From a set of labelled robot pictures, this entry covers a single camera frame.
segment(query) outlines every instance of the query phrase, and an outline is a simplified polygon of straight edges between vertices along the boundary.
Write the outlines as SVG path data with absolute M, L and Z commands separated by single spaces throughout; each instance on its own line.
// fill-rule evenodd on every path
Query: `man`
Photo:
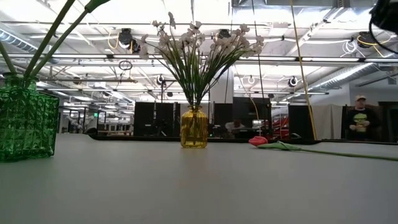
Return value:
M 368 141 L 374 139 L 371 129 L 378 127 L 380 122 L 375 112 L 365 108 L 365 106 L 366 97 L 363 95 L 356 96 L 355 109 L 349 111 L 347 114 L 346 124 L 349 127 L 349 140 Z
M 241 123 L 241 120 L 235 119 L 233 122 L 226 123 L 225 128 L 229 133 L 233 133 L 234 131 L 244 128 L 244 125 Z

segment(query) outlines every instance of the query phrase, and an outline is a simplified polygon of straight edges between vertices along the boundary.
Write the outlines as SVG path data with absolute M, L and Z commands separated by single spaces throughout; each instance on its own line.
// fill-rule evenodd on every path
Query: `ceiling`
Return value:
M 84 5 L 89 0 L 76 0 L 73 7 L 64 18 L 57 30 L 57 36 L 69 27 L 84 10 Z M 39 46 L 44 35 L 49 30 L 52 22 L 61 10 L 66 0 L 1 0 L 0 30 Z M 139 38 L 149 34 L 148 40 L 156 44 L 156 29 L 151 26 L 151 21 L 168 21 L 167 13 L 174 14 L 177 29 L 176 36 L 186 32 L 188 24 L 192 21 L 201 21 L 201 31 L 206 35 L 206 42 L 202 48 L 209 49 L 211 38 L 220 29 L 236 29 L 240 24 L 248 24 L 251 31 L 248 39 L 258 35 L 265 37 L 265 47 L 262 56 L 292 56 L 296 57 L 298 51 L 295 43 L 293 19 L 288 0 L 112 0 L 99 7 L 92 14 L 87 15 L 83 22 L 75 29 L 69 38 L 61 45 L 59 54 L 129 54 L 129 51 L 116 45 L 117 33 L 122 28 L 132 29 L 134 37 Z M 310 1 L 295 0 L 294 14 L 303 57 L 377 57 L 374 48 L 362 49 L 347 46 L 347 41 L 354 39 L 361 31 L 368 31 L 370 20 L 369 10 L 374 4 L 373 0 L 351 1 Z M 389 40 L 395 44 L 396 37 L 391 33 L 374 28 L 374 33 L 380 41 Z M 50 44 L 57 41 L 53 37 Z M 6 48 L 12 53 L 26 53 L 25 51 L 7 44 Z M 23 69 L 29 62 L 28 58 L 15 58 L 14 63 Z M 133 82 L 102 82 L 97 84 L 105 88 L 118 88 L 123 97 L 119 101 L 153 101 L 159 98 L 160 93 L 139 93 L 133 90 L 159 90 L 156 78 L 164 74 L 166 78 L 173 79 L 170 72 L 160 64 L 139 59 L 130 60 L 133 67 L 129 71 L 122 71 L 118 67 L 120 60 L 111 61 L 95 58 L 59 59 L 41 71 L 42 78 L 67 80 L 73 77 L 94 79 L 127 80 Z M 90 66 L 79 66 L 78 63 L 91 63 Z M 311 84 L 327 77 L 345 64 L 308 63 L 303 67 L 304 75 Z M 239 62 L 233 67 L 234 89 L 236 91 L 258 90 L 261 88 L 260 69 L 257 63 Z M 292 76 L 301 80 L 301 69 L 298 63 L 272 62 L 261 65 L 263 88 L 269 91 L 295 91 L 289 88 L 287 80 Z M 95 82 L 82 82 L 78 85 L 72 82 L 59 81 L 47 82 L 44 86 L 54 88 L 95 88 Z M 180 90 L 178 83 L 168 86 L 168 90 Z M 77 93 L 58 91 L 75 96 Z M 105 102 L 101 92 L 83 92 L 81 96 L 94 99 L 96 102 Z M 181 93 L 167 97 L 168 100 L 184 100 Z

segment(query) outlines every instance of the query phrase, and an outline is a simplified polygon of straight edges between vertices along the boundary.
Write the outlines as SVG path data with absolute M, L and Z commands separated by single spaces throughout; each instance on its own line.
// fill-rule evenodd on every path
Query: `flower bouquet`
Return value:
M 183 147 L 204 148 L 207 145 L 207 117 L 200 111 L 200 102 L 203 97 L 217 84 L 217 81 L 240 57 L 250 57 L 260 54 L 264 46 L 264 38 L 256 37 L 256 42 L 250 44 L 245 38 L 250 31 L 246 25 L 233 30 L 228 38 L 214 38 L 210 49 L 201 48 L 206 37 L 200 32 L 201 22 L 190 24 L 190 28 L 179 39 L 172 32 L 176 29 L 173 14 L 169 12 L 169 24 L 154 21 L 152 25 L 157 28 L 158 45 L 146 41 L 144 35 L 138 43 L 141 46 L 140 56 L 149 59 L 148 46 L 154 48 L 153 55 L 180 84 L 190 111 L 182 116 L 181 145 Z M 165 28 L 169 26 L 170 34 Z
M 0 42 L 0 52 L 10 70 L 3 74 L 6 85 L 0 88 L 0 161 L 9 162 L 54 155 L 59 99 L 37 92 L 36 76 L 83 18 L 108 1 L 91 0 L 81 16 L 36 65 L 75 2 L 75 0 L 68 0 L 23 74 L 16 72 L 6 49 Z

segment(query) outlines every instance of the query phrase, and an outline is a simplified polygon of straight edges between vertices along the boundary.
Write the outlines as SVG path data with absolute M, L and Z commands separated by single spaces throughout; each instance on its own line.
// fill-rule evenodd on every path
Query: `table surface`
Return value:
M 398 157 L 397 146 L 308 149 Z M 0 164 L 0 223 L 398 223 L 398 162 L 249 144 L 57 136 L 55 157 Z

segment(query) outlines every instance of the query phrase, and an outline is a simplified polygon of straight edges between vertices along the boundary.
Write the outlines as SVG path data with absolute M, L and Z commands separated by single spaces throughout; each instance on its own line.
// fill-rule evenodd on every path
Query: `black panel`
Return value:
M 308 106 L 289 106 L 289 133 L 312 139 L 312 125 Z
M 214 105 L 214 124 L 224 127 L 233 120 L 233 105 L 231 103 L 216 103 Z
M 262 98 L 253 98 L 256 104 L 259 119 L 268 120 L 271 111 L 271 101 L 266 98 L 263 103 Z M 246 127 L 252 127 L 253 120 L 257 120 L 256 107 L 250 98 L 234 97 L 233 100 L 233 119 L 240 119 Z
M 150 135 L 154 122 L 154 103 L 137 102 L 134 114 L 134 136 Z
M 174 104 L 157 103 L 156 104 L 156 126 L 161 129 L 166 136 L 173 135 L 174 122 Z

